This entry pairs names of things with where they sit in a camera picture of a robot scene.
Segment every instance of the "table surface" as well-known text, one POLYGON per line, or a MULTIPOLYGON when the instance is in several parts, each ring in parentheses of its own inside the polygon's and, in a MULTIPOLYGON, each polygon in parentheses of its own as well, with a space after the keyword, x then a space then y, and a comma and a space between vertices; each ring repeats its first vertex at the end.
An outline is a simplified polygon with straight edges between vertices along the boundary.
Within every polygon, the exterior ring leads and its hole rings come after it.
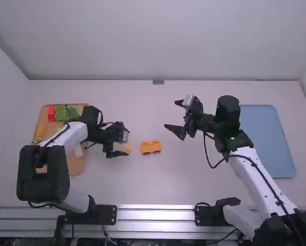
MULTIPOLYGON (((238 197, 253 205, 239 177, 226 164, 211 170, 207 165, 202 133, 179 140, 163 124, 183 124, 184 109, 174 100, 195 94, 206 113, 215 113, 217 99, 226 94, 242 104, 273 105, 287 138, 297 169, 294 179, 278 179, 284 193, 306 208, 306 99, 297 81, 151 81, 48 80, 30 81, 0 159, 0 207, 26 206, 16 197, 18 155, 30 143, 42 105, 83 103, 94 105, 105 121, 121 120, 131 131, 133 152, 106 159, 102 146, 87 152, 81 175, 71 178, 79 191, 97 203, 195 204, 238 197), (140 142, 159 139, 160 154, 142 156, 140 142)), ((212 141, 210 160, 221 159, 212 141)))

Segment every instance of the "black cable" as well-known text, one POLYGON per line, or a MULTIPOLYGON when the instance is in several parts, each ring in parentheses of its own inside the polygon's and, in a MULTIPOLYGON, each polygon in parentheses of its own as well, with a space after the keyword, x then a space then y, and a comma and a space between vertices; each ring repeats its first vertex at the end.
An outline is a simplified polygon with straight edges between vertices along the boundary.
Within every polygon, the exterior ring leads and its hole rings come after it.
POLYGON ((203 132, 203 138, 204 138, 204 150, 205 150, 205 156, 206 156, 206 160, 208 161, 208 164, 210 166, 210 168, 214 169, 216 168, 216 166, 212 166, 211 163, 210 163, 210 160, 209 160, 209 156, 208 156, 208 151, 206 149, 206 139, 205 139, 205 132, 203 132))
POLYGON ((44 208, 44 207, 48 207, 50 206, 50 203, 47 203, 47 204, 44 204, 44 205, 38 205, 38 206, 35 206, 32 204, 32 202, 28 201, 28 205, 33 208, 33 209, 40 209, 40 208, 44 208))
POLYGON ((131 243, 129 243, 128 246, 131 246, 134 242, 135 242, 135 240, 133 240, 131 243))
POLYGON ((220 164, 225 160, 225 158, 222 159, 222 160, 220 160, 215 166, 212 166, 212 165, 211 165, 210 160, 209 160, 209 156, 208 156, 208 150, 207 150, 207 148, 206 148, 205 134, 204 134, 204 150, 205 150, 206 160, 208 161, 208 164, 209 164, 210 168, 212 168, 212 169, 217 168, 218 165, 220 165, 220 164))
POLYGON ((211 135, 207 134, 206 132, 203 132, 203 134, 204 134, 204 136, 206 136, 206 137, 208 137, 208 138, 214 140, 214 137, 212 137, 211 135))
POLYGON ((206 205, 206 206, 210 207, 210 205, 207 202, 199 202, 195 205, 195 207, 197 207, 198 205, 206 205))
POLYGON ((228 234, 227 234, 226 236, 224 236, 223 238, 221 238, 221 239, 219 239, 219 240, 217 240, 217 241, 214 241, 214 242, 209 242, 209 243, 207 243, 206 245, 212 245, 212 244, 215 244, 215 243, 219 243, 219 242, 225 240, 227 237, 229 237, 230 235, 232 235, 232 234, 233 234, 234 232, 236 232, 236 231, 238 231, 237 228, 234 229, 234 230, 232 230, 230 233, 228 233, 228 234))
POLYGON ((87 149, 89 149, 89 148, 91 148, 92 146, 94 146, 94 145, 96 145, 96 143, 95 142, 93 142, 92 144, 90 144, 89 146, 88 146, 88 143, 87 143, 87 146, 85 146, 85 150, 87 150, 87 149))
POLYGON ((72 223, 72 238, 71 238, 71 243, 72 243, 73 238, 74 238, 74 224, 72 223))

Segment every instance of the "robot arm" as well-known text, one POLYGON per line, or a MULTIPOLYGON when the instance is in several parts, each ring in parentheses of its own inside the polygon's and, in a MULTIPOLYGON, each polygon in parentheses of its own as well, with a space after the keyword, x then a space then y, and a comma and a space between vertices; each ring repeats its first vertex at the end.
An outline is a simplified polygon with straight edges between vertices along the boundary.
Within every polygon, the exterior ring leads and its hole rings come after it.
POLYGON ((203 105, 194 95, 186 96, 175 104, 186 109, 185 125, 165 125, 178 138, 188 134, 195 137, 197 130, 212 133, 215 147, 224 160, 244 182, 257 209, 253 213, 238 202, 228 199, 217 201, 211 213, 222 216, 238 228, 254 245, 306 245, 306 212, 301 212, 282 193, 266 171, 246 133, 239 129, 240 106, 238 99, 222 96, 216 114, 203 113, 203 105))
POLYGON ((102 144, 106 158, 128 155, 113 151, 114 142, 127 142, 129 131, 123 122, 103 123, 100 110, 85 106, 82 115, 38 146, 24 146, 19 154, 16 194, 19 200, 29 204, 45 202, 73 213, 95 213, 91 196, 80 193, 70 184, 66 156, 83 141, 102 144), (47 165, 46 173, 37 173, 36 168, 47 165))

